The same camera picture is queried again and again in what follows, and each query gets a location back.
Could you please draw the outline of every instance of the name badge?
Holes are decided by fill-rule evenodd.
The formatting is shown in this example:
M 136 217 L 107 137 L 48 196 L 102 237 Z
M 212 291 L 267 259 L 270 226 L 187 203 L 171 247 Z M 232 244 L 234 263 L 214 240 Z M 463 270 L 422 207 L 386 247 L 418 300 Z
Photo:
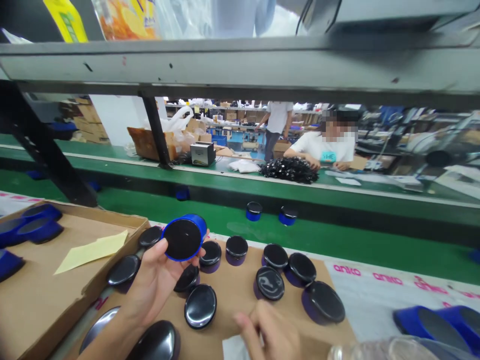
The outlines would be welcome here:
M 334 163 L 337 161 L 337 155 L 333 151 L 323 151 L 321 153 L 321 160 L 322 163 Z

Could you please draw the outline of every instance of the black glossy lid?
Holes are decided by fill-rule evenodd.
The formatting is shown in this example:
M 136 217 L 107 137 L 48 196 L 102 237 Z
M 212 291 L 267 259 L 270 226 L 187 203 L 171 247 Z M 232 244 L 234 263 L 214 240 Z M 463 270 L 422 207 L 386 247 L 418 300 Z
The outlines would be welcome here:
M 179 341 L 175 327 L 170 321 L 157 321 L 143 333 L 127 359 L 172 360 L 175 354 L 175 344 Z
M 283 247 L 278 244 L 268 244 L 263 249 L 265 262 L 277 269 L 283 269 L 289 263 L 289 256 Z
M 480 336 L 480 313 L 475 310 L 462 306 L 460 309 L 460 315 L 463 318 L 465 324 L 472 329 L 478 336 Z
M 110 285 L 120 285 L 131 280 L 137 274 L 140 267 L 140 259 L 136 255 L 122 257 L 110 269 L 106 277 Z
M 210 266 L 218 263 L 222 258 L 222 248 L 215 241 L 205 241 L 202 245 L 206 254 L 200 258 L 200 265 Z
M 83 353 L 84 350 L 87 348 L 88 345 L 100 334 L 100 332 L 104 329 L 104 327 L 114 318 L 114 316 L 119 311 L 120 306 L 114 307 L 104 313 L 97 321 L 93 324 L 93 326 L 88 330 L 83 339 L 83 342 L 80 346 L 79 354 Z
M 305 288 L 313 307 L 333 323 L 341 323 L 345 319 L 345 308 L 342 300 L 328 284 L 314 281 Z
M 280 209 L 281 213 L 285 215 L 286 218 L 296 219 L 299 212 L 291 207 L 282 206 Z
M 280 300 L 285 292 L 282 276 L 274 268 L 262 266 L 256 272 L 256 285 L 264 297 Z
M 304 282 L 311 283 L 317 277 L 314 263 L 300 252 L 294 252 L 288 259 L 291 272 Z
M 191 285 L 195 284 L 198 276 L 199 268 L 197 266 L 193 266 L 192 264 L 188 265 L 186 269 L 183 270 L 183 273 L 176 282 L 173 291 L 177 293 L 183 293 L 184 291 L 188 290 Z
M 141 247 L 148 248 L 162 239 L 162 229 L 158 226 L 149 227 L 141 233 L 138 243 Z
M 202 243 L 199 227 L 187 219 L 178 219 L 168 224 L 163 231 L 163 237 L 168 241 L 165 253 L 175 260 L 190 259 Z
M 470 352 L 470 348 L 458 331 L 443 317 L 426 307 L 418 308 L 418 318 L 433 339 Z
M 17 219 L 12 219 L 12 220 L 0 223 L 0 234 L 8 233 L 9 231 L 12 231 L 19 225 L 23 224 L 25 221 L 26 221 L 25 219 L 20 217 Z
M 35 206 L 35 207 L 32 207 L 31 209 L 28 209 L 27 211 L 25 211 L 22 214 L 22 216 L 30 217 L 30 216 L 33 216 L 33 215 L 37 215 L 37 214 L 40 214 L 41 212 L 44 212 L 45 209 L 48 209 L 50 207 L 53 207 L 53 205 L 43 204 L 43 205 Z
M 225 250 L 234 258 L 241 258 L 247 254 L 249 245 L 247 244 L 247 240 L 245 240 L 243 237 L 234 235 L 230 236 L 226 241 Z
M 45 226 L 45 224 L 51 222 L 52 219 L 49 217 L 41 217 L 36 220 L 33 220 L 25 225 L 23 225 L 20 229 L 18 229 L 18 235 L 28 234 L 32 231 L 40 229 Z
M 217 295 L 207 284 L 200 284 L 190 293 L 185 302 L 184 316 L 192 329 L 203 329 L 214 319 L 217 311 Z
M 249 213 L 252 214 L 261 214 L 262 213 L 262 205 L 260 205 L 258 202 L 255 201 L 250 201 L 247 205 L 246 208 Z

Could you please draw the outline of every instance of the yellow package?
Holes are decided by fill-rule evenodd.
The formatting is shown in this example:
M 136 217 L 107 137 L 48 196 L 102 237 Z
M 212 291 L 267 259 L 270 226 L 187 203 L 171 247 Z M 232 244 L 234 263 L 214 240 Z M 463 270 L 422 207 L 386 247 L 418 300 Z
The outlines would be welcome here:
M 153 0 L 92 0 L 106 40 L 160 40 Z
M 87 43 L 84 24 L 69 0 L 43 0 L 66 43 Z

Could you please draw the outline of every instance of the yellow sticky note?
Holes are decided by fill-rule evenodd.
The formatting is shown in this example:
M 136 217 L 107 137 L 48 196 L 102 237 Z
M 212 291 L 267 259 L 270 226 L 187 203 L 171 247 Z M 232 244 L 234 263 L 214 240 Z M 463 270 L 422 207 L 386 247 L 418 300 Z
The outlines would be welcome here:
M 125 230 L 117 235 L 101 237 L 87 245 L 71 248 L 54 275 L 115 254 L 124 245 L 128 233 L 129 232 Z

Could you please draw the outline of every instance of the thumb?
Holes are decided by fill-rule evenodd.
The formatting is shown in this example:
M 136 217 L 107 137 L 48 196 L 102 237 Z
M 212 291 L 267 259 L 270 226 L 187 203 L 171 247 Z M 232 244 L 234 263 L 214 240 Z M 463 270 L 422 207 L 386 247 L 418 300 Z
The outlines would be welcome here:
M 153 245 L 143 254 L 143 257 L 141 258 L 142 265 L 145 264 L 148 266 L 148 265 L 156 264 L 159 258 L 163 254 L 165 254 L 168 246 L 169 246 L 169 243 L 165 238 L 157 242 L 155 245 Z
M 265 360 L 264 350 L 260 343 L 260 338 L 254 324 L 250 318 L 244 313 L 237 313 L 233 317 L 236 324 L 241 330 L 241 337 L 245 342 L 251 360 Z

